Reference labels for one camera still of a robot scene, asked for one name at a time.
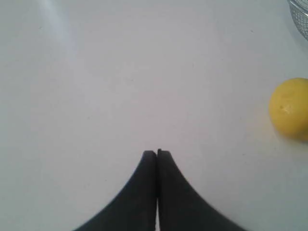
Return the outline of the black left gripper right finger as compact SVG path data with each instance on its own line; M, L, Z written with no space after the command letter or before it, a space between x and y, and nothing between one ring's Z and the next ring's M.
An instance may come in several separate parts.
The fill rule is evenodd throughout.
M185 179L171 153L157 152L159 225L162 231L242 231L209 205Z

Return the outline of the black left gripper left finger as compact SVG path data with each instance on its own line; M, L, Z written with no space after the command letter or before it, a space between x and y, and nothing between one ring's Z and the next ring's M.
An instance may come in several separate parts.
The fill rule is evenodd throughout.
M156 225L156 154L145 151L118 195L78 231L154 231Z

